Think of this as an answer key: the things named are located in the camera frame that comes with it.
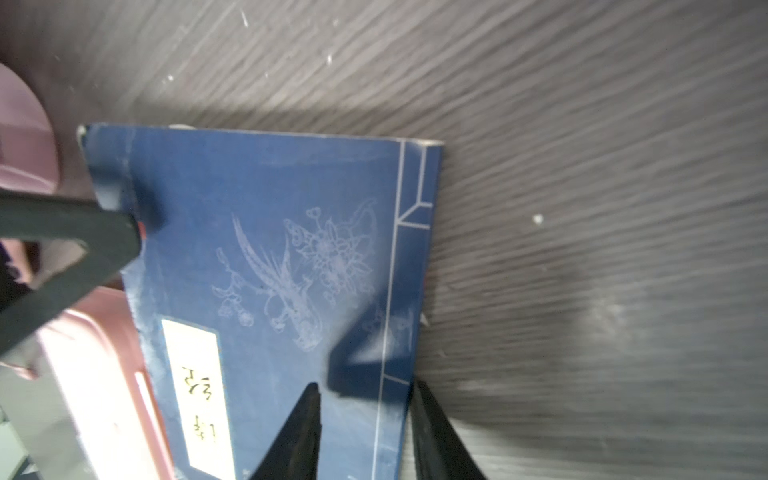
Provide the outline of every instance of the pink plastic object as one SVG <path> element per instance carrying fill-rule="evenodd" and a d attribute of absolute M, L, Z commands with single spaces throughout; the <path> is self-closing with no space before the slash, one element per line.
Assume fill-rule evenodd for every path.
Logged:
<path fill-rule="evenodd" d="M 96 476 L 175 478 L 125 294 L 98 287 L 38 340 Z"/>
<path fill-rule="evenodd" d="M 51 122 L 32 90 L 0 64 L 0 187 L 52 194 L 59 169 Z"/>

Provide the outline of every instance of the blue book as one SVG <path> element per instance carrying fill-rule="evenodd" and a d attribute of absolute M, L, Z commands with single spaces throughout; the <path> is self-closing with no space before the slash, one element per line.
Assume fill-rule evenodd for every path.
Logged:
<path fill-rule="evenodd" d="M 91 125 L 102 207 L 177 476 L 241 480 L 309 382 L 321 480 L 397 478 L 442 147 Z"/>

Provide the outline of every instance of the book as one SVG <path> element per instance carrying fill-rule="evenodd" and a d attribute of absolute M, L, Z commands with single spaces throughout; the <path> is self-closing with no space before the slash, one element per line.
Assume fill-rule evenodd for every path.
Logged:
<path fill-rule="evenodd" d="M 176 466 L 241 480 L 301 392 L 321 480 L 397 478 L 442 145 L 93 124 L 100 205 L 140 222 L 123 270 Z"/>

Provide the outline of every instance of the white label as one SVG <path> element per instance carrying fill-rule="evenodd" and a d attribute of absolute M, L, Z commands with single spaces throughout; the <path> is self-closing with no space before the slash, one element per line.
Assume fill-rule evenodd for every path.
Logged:
<path fill-rule="evenodd" d="M 216 333 L 165 319 L 163 332 L 190 465 L 235 480 Z"/>

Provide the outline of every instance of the chinese character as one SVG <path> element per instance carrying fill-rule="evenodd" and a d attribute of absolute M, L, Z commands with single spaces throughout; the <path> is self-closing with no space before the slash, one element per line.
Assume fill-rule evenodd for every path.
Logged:
<path fill-rule="evenodd" d="M 194 370 L 188 369 L 186 367 L 181 367 L 181 368 L 184 369 L 184 370 L 187 370 L 189 372 L 189 376 L 184 378 L 184 383 L 186 383 L 187 386 L 190 387 L 190 389 L 189 389 L 190 395 L 194 395 L 194 390 L 198 386 L 202 385 L 203 386 L 202 392 L 203 392 L 203 395 L 205 395 L 205 399 L 206 400 L 210 400 L 210 396 L 213 394 L 210 391 L 210 383 L 203 383 L 203 382 L 210 382 L 210 378 L 209 377 L 203 377 L 202 379 L 200 379 L 200 381 L 198 383 L 191 383 L 193 380 L 195 380 L 195 378 L 194 378 Z"/>
<path fill-rule="evenodd" d="M 210 427 L 210 436 L 213 439 L 213 441 L 216 441 L 216 427 L 214 427 L 214 424 L 211 423 L 208 425 Z M 195 435 L 197 435 L 200 440 L 204 440 L 206 437 L 206 429 L 205 429 L 205 422 L 200 421 L 200 416 L 195 415 L 194 416 L 194 431 Z"/>

